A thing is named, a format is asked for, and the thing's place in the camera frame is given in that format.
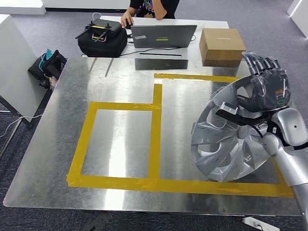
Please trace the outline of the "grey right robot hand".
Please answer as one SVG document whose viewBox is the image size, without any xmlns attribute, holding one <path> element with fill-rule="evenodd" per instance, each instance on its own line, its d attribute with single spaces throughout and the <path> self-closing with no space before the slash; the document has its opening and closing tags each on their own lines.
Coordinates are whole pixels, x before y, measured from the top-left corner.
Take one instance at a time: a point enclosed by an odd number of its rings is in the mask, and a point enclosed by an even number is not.
<svg viewBox="0 0 308 231">
<path fill-rule="evenodd" d="M 251 73 L 252 96 L 239 95 L 239 104 L 248 111 L 256 113 L 286 107 L 291 99 L 287 73 L 278 60 L 263 57 L 255 52 L 242 53 Z"/>
</svg>

